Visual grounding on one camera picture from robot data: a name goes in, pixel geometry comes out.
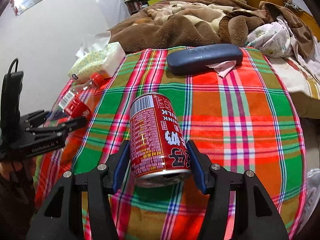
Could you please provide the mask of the person left hand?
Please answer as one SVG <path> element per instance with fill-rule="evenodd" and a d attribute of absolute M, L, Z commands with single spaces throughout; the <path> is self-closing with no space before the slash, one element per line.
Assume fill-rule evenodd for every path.
<path fill-rule="evenodd" d="M 34 176 L 36 171 L 36 157 L 25 159 L 22 162 L 8 162 L 3 161 L 0 163 L 1 176 L 6 180 L 10 180 L 10 174 L 24 168 L 27 174 Z"/>

